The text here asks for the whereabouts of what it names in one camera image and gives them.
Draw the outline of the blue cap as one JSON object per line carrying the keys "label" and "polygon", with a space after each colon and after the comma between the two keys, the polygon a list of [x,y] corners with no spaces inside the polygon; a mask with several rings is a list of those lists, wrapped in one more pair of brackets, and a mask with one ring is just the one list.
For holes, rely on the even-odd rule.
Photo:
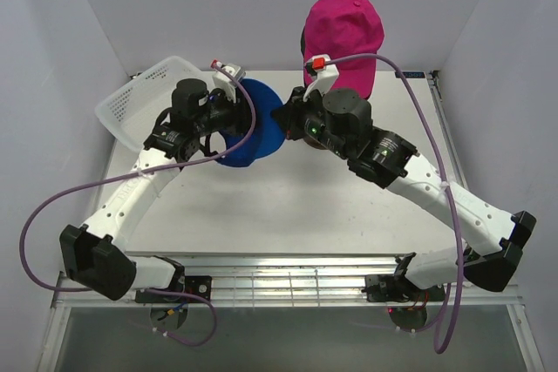
{"label": "blue cap", "polygon": [[255,106],[255,129],[239,148],[216,160],[222,166],[248,167],[257,159],[276,152],[285,140],[285,134],[271,117],[272,111],[283,106],[281,98],[261,81],[244,78],[241,84]]}

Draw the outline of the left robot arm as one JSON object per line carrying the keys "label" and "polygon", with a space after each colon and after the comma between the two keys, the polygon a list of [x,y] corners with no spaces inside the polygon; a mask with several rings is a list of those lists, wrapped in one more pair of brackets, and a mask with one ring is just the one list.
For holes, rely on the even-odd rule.
{"label": "left robot arm", "polygon": [[59,236],[66,275],[117,301],[133,289],[154,287],[164,301],[184,294],[183,267],[162,256],[131,257],[126,249],[136,227],[182,168],[197,153],[208,161],[209,138],[226,132],[245,140],[255,128],[255,109],[235,80],[224,79],[209,90],[197,78],[179,81],[171,104],[160,112],[138,158],[101,208],[80,226],[69,225]]}

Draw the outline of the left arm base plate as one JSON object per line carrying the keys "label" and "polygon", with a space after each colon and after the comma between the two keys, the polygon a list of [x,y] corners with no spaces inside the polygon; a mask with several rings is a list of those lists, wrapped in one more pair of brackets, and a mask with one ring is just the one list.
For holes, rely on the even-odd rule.
{"label": "left arm base plate", "polygon": [[[213,278],[208,275],[182,275],[179,279],[174,279],[166,292],[175,292],[181,294],[193,294],[201,297],[204,300],[211,300]],[[175,304],[178,305],[182,302],[185,303],[199,303],[197,300],[187,298],[184,296],[170,296],[161,295],[148,292],[137,291],[134,296],[134,301],[137,303],[145,304]]]}

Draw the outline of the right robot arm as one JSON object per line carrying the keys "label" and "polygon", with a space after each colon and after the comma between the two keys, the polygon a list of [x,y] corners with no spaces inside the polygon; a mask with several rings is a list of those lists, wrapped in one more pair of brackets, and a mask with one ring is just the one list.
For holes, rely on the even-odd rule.
{"label": "right robot arm", "polygon": [[374,126],[371,114],[371,103],[353,90],[321,95],[301,88],[271,112],[288,139],[313,139],[345,160],[359,178],[409,200],[449,227],[454,219],[459,221],[463,250],[412,252],[399,258],[393,274],[367,282],[370,298],[413,300],[460,275],[486,291],[503,291],[519,266],[535,217],[490,206],[459,184],[443,180],[415,145]]}

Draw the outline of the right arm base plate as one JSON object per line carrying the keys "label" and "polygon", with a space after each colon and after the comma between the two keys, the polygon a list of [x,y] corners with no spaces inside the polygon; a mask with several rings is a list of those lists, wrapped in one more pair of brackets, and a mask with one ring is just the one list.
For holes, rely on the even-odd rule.
{"label": "right arm base plate", "polygon": [[441,286],[421,289],[403,274],[369,274],[364,277],[362,293],[368,302],[443,301],[446,290]]}

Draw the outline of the pink cap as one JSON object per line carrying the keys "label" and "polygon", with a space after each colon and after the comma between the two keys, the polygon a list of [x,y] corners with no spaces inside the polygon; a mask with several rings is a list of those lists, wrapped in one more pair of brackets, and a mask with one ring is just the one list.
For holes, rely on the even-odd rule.
{"label": "pink cap", "polygon": [[[304,25],[304,62],[327,54],[332,59],[361,53],[378,53],[384,28],[370,0],[317,0]],[[377,61],[354,59],[337,65],[339,77],[333,87],[352,89],[363,99],[372,93]]]}

